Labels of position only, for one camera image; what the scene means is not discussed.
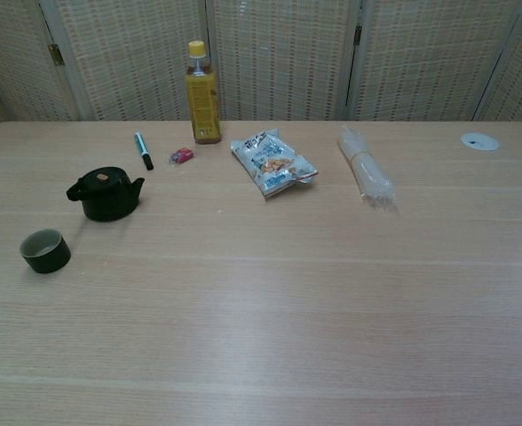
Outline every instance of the cup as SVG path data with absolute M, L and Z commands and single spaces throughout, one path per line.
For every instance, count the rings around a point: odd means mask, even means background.
M 55 229 L 43 229 L 29 235 L 20 244 L 20 254 L 39 273 L 54 272 L 71 257 L 64 237 Z

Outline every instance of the snack bag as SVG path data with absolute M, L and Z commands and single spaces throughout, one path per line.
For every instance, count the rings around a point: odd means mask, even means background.
M 232 152 L 265 198 L 295 184 L 309 183 L 318 171 L 279 138 L 279 129 L 261 131 L 247 140 L 234 140 Z

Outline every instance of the bottle cap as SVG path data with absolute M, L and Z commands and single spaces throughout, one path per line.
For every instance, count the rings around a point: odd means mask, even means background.
M 202 40 L 196 40 L 188 44 L 188 50 L 190 51 L 190 58 L 205 58 L 206 48 Z

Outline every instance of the wood grain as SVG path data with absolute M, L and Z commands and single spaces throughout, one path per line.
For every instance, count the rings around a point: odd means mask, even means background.
M 350 125 L 397 213 L 360 200 L 339 122 L 225 122 L 216 146 L 0 124 L 0 424 L 522 425 L 522 122 Z M 265 201 L 228 145 L 272 127 L 320 174 Z M 106 165 L 146 182 L 98 224 L 65 191 Z M 18 246 L 44 227 L 72 259 L 39 275 Z

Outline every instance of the plastic bag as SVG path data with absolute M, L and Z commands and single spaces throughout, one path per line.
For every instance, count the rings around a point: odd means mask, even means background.
M 373 205 L 389 205 L 395 201 L 395 189 L 371 156 L 363 135 L 342 126 L 340 149 L 350 163 L 361 196 Z
M 309 183 L 318 171 L 279 137 L 279 129 L 232 141 L 232 152 L 265 198 L 295 183 Z

